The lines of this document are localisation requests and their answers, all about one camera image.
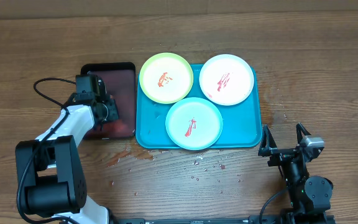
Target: light green plate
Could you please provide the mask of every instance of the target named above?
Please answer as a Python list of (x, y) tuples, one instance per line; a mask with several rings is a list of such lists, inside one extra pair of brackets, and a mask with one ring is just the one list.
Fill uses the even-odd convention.
[(183, 99), (193, 86), (190, 64), (173, 53), (150, 57), (142, 66), (139, 83), (144, 94), (157, 103), (169, 104)]

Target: wooden table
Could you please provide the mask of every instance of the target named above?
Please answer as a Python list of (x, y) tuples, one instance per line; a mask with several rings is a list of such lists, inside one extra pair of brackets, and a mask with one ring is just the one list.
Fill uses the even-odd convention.
[[(24, 222), (15, 203), (16, 144), (37, 137), (59, 114), (33, 82), (74, 80), (86, 63), (130, 61), (139, 71), (159, 52), (190, 63), (218, 54), (245, 59), (257, 73), (262, 121), (278, 146), (296, 144), (299, 121), (320, 134), (326, 148), (309, 172), (334, 183), (328, 213), (338, 223), (358, 222), (358, 11), (347, 11), (0, 21), (0, 223)], [(74, 87), (55, 82), (40, 90), (64, 101)], [(108, 167), (125, 149), (131, 155)], [(257, 147), (143, 151), (131, 138), (83, 141), (78, 150), (88, 193), (118, 217), (246, 217), (283, 188)], [(287, 198), (266, 214), (289, 207)]]

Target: red stain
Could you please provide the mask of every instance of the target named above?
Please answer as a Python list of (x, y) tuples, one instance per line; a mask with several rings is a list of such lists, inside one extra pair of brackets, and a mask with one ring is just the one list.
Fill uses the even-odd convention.
[(158, 81), (158, 87), (163, 87), (163, 84), (169, 83), (169, 80), (173, 80), (171, 77), (167, 76), (168, 72), (164, 72)]
[(189, 120), (189, 122), (191, 122), (191, 123), (190, 123), (189, 128), (187, 129), (186, 134), (185, 134), (186, 137), (191, 135), (191, 130), (192, 129), (196, 129), (196, 122), (197, 121), (193, 118), (193, 119)]
[(221, 78), (221, 80), (218, 82), (218, 91), (221, 91), (221, 88), (226, 87), (227, 83), (229, 82), (230, 73), (224, 74)]

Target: wooden surface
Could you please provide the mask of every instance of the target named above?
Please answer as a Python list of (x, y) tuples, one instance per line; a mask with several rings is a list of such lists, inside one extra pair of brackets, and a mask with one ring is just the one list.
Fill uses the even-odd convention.
[(0, 0), (0, 19), (358, 10), (358, 0)]
[[(334, 183), (328, 213), (338, 223), (358, 223), (358, 11), (0, 21), (0, 223), (23, 223), (15, 204), (16, 144), (37, 137), (59, 114), (33, 91), (33, 82), (74, 80), (86, 63), (131, 61), (139, 71), (159, 52), (190, 63), (234, 54), (252, 65), (262, 121), (278, 146), (295, 145), (299, 121), (321, 135), (326, 148), (309, 172)], [(63, 101), (74, 86), (44, 83), (40, 89)], [(127, 156), (108, 167), (125, 149), (154, 159)], [(257, 156), (257, 147), (143, 152), (131, 138), (83, 141), (79, 152), (88, 193), (118, 217), (246, 217), (283, 188), (277, 168)], [(265, 212), (284, 207), (287, 196)]]

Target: blue tray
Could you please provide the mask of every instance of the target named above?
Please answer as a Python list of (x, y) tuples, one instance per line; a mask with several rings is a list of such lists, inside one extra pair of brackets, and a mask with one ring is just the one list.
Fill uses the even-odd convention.
[[(203, 64), (192, 64), (193, 87), (186, 97), (206, 99), (200, 88), (199, 75)], [(210, 148), (254, 147), (262, 138), (262, 120), (258, 97), (258, 84), (254, 69), (255, 83), (251, 94), (242, 103), (234, 106), (216, 105), (223, 117), (221, 137)], [(137, 85), (136, 140), (147, 149), (180, 149), (169, 138), (165, 129), (165, 118), (170, 105), (150, 100)]]

